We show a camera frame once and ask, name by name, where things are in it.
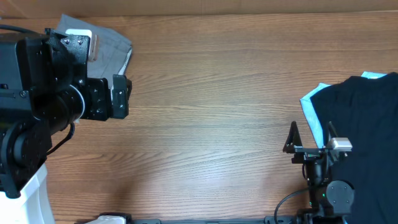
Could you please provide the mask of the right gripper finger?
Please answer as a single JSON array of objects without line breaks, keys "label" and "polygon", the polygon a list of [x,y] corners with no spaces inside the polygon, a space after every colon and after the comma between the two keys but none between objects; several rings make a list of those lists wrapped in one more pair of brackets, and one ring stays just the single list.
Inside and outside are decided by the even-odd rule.
[{"label": "right gripper finger", "polygon": [[289,134],[283,147],[285,153],[296,153],[298,149],[303,149],[299,129],[295,121],[291,122]]},{"label": "right gripper finger", "polygon": [[333,123],[331,121],[328,122],[327,125],[327,132],[326,132],[326,136],[325,136],[325,147],[326,148],[330,148],[329,147],[329,142],[333,139],[333,138],[337,138],[338,134],[336,132],[336,129],[333,125]]}]

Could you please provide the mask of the grey shorts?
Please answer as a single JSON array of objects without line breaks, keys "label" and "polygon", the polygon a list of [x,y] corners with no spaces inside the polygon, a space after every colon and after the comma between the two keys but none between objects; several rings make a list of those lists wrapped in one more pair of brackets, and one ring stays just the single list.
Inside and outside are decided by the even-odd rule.
[{"label": "grey shorts", "polygon": [[88,63],[88,78],[106,78],[108,86],[113,86],[113,75],[124,75],[132,54],[132,42],[113,29],[94,26],[85,21],[63,14],[57,30],[88,29],[97,35],[99,49],[97,58]]}]

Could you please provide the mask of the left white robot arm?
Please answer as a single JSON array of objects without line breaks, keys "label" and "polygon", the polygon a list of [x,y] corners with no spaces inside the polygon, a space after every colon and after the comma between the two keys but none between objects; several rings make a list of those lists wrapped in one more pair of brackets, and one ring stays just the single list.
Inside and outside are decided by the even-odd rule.
[{"label": "left white robot arm", "polygon": [[44,34],[3,27],[1,34],[1,222],[53,223],[47,194],[52,136],[79,119],[123,119],[132,83],[90,78],[95,38],[85,30]]}]

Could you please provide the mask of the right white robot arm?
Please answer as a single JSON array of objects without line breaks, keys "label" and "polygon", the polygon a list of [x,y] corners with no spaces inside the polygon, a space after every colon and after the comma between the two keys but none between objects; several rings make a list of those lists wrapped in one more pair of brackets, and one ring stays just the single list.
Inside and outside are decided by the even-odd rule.
[{"label": "right white robot arm", "polygon": [[307,188],[298,190],[282,199],[274,211],[274,221],[279,222],[279,207],[291,197],[308,192],[310,208],[301,209],[290,220],[292,223],[344,223],[351,214],[354,187],[343,180],[333,180],[331,167],[348,157],[352,151],[348,138],[337,135],[332,123],[328,123],[328,142],[322,148],[303,147],[299,129],[291,122],[283,152],[292,154],[292,163],[302,165]]}]

